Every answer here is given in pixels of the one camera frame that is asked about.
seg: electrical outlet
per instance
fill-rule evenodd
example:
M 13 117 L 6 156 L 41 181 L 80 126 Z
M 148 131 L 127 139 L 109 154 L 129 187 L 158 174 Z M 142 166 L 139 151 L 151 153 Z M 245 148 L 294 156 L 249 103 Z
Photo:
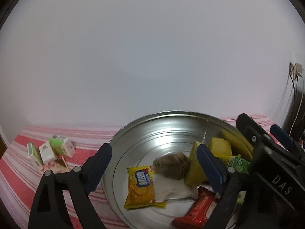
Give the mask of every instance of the electrical outlet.
M 293 65 L 293 69 L 292 69 L 292 80 L 295 80 L 296 77 L 296 70 L 295 70 L 295 64 Z
M 291 75 L 292 77 L 292 73 L 293 73 L 293 64 L 292 62 L 289 63 L 289 75 Z
M 302 73 L 302 65 L 298 64 L 298 63 L 295 63 L 295 70 L 299 73 Z

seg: black cable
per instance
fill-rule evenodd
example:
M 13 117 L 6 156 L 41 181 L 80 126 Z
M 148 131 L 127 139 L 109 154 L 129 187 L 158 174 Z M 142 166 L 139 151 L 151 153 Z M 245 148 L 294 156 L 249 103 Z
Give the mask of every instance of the black cable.
M 296 76 L 296 86 L 295 86 L 296 91 L 298 91 L 298 80 L 299 80 L 299 77 Z M 293 128 L 298 127 L 300 124 L 302 124 L 304 119 L 305 119 L 305 112 L 304 112 L 304 116 L 303 116 L 302 120 L 297 125 L 294 125 Z
M 290 112 L 290 117 L 291 117 L 292 112 L 293 112 L 293 108 L 294 108 L 294 103 L 295 103 L 295 95 L 296 95 L 296 93 L 295 93 L 294 82 L 293 82 L 293 79 L 292 79 L 292 77 L 291 77 L 291 75 L 290 75 L 290 74 L 289 74 L 289 77 L 290 77 L 290 79 L 291 79 L 291 81 L 292 81 L 292 86 L 293 86 L 293 105 L 292 105 L 292 109 L 291 109 L 291 112 Z

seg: small juice box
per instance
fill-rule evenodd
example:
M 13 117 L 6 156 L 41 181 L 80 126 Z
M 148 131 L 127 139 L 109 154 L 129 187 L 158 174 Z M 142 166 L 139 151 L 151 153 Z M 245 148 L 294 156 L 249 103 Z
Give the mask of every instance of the small juice box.
M 73 157 L 75 154 L 74 146 L 72 145 L 71 140 L 65 136 L 53 135 L 49 142 L 54 150 L 63 156 Z
M 58 159 L 48 141 L 39 147 L 39 151 L 44 164 Z
M 245 174 L 248 173 L 247 167 L 249 165 L 250 162 L 238 156 L 232 157 L 228 162 L 228 167 L 234 167 L 238 172 Z
M 51 170 L 54 174 L 70 171 L 63 156 L 61 156 L 58 160 L 48 162 L 47 164 L 42 166 L 42 170 L 43 172 Z
M 39 168 L 43 165 L 42 158 L 33 142 L 27 143 L 27 158 L 35 167 Z

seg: white wall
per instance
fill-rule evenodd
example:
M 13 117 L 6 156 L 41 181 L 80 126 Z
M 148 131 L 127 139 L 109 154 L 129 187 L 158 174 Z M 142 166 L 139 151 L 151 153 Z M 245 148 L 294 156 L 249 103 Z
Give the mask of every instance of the white wall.
M 11 142 L 29 123 L 162 110 L 272 117 L 299 48 L 288 0 L 20 0 L 0 31 L 0 125 Z

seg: striped tablecloth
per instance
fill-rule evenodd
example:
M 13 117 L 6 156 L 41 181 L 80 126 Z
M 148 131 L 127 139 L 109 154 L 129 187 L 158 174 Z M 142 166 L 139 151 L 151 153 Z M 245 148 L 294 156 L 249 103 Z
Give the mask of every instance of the striped tablecloth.
M 252 118 L 270 132 L 270 126 L 274 124 L 272 120 L 265 115 L 255 115 Z M 236 125 L 234 118 L 224 120 L 233 126 Z M 32 141 L 38 147 L 54 134 L 69 137 L 76 148 L 76 154 L 65 159 L 69 167 L 73 168 L 76 165 L 83 165 L 86 159 L 93 156 L 103 143 L 108 143 L 120 128 L 29 126 L 22 130 L 0 160 L 0 197 L 19 227 L 27 228 L 33 198 L 42 176 L 42 173 L 27 160 L 28 142 Z M 64 191 L 64 197 L 74 228 L 82 228 L 68 191 Z M 89 198 L 107 228 L 128 228 L 111 210 L 101 185 L 90 193 Z

